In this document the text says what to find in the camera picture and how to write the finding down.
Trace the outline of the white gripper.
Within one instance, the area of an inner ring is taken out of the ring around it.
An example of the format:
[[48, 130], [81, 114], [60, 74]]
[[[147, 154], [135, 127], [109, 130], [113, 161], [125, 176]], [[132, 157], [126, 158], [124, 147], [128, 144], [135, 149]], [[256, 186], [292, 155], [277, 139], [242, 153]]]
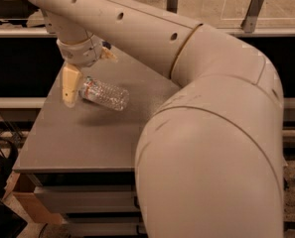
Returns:
[[65, 62], [62, 71], [62, 98], [65, 106], [74, 107], [83, 74], [79, 67], [90, 67], [100, 58], [117, 62], [117, 56], [108, 48], [102, 47], [102, 39], [92, 35], [78, 44], [65, 44], [57, 39], [57, 45]]

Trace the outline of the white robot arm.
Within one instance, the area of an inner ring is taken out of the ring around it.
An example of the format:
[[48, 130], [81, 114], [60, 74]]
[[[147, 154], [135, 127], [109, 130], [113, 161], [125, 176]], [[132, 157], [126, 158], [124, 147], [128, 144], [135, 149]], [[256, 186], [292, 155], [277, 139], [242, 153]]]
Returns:
[[135, 178], [148, 238], [283, 238], [279, 75], [255, 47], [133, 0], [29, 0], [45, 10], [65, 59], [105, 40], [178, 91], [146, 124]]

